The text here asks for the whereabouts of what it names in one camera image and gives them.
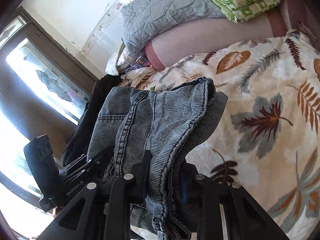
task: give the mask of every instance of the floral blanket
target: floral blanket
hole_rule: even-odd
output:
[[[200,76],[229,99],[187,162],[218,183],[239,181],[290,239],[306,240],[320,219],[319,52],[293,30],[191,55],[161,72],[141,68],[121,85],[162,92]]]

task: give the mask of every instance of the gray quilted pillow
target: gray quilted pillow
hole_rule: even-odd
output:
[[[157,34],[201,18],[224,17],[212,0],[135,0],[121,9],[129,63]]]

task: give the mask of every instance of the white wall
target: white wall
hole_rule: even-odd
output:
[[[116,0],[23,0],[25,10],[73,56],[80,55],[91,32]],[[93,74],[102,75],[90,62]]]

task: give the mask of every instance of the blue fabric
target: blue fabric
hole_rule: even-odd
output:
[[[227,99],[209,78],[160,93],[131,87],[111,90],[98,115],[88,159],[115,145],[105,173],[105,179],[114,181],[141,162],[145,150],[151,151],[148,196],[143,205],[132,206],[132,225],[161,240],[191,238],[197,230],[198,206],[182,201],[180,166],[188,152],[214,132]]]

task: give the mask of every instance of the pink pillow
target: pink pillow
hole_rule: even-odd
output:
[[[284,36],[286,31],[276,8],[244,23],[200,19],[156,36],[145,46],[145,53],[156,70],[163,70],[189,55],[217,51],[238,41]]]

